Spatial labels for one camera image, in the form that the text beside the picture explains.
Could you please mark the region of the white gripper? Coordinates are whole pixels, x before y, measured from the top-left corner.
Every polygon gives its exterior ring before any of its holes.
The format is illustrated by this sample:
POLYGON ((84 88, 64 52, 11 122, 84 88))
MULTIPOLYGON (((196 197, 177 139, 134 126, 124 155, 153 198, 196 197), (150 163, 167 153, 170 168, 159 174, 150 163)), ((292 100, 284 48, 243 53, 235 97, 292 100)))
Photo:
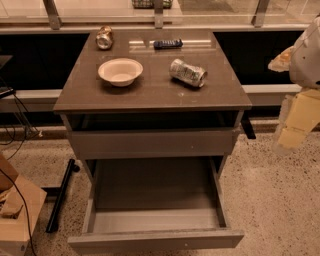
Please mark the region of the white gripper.
POLYGON ((278 155, 294 152, 320 123, 320 16, 317 16, 288 47, 268 64, 275 72, 289 71, 292 82, 305 89, 286 95, 280 109, 279 124, 272 150, 278 155))

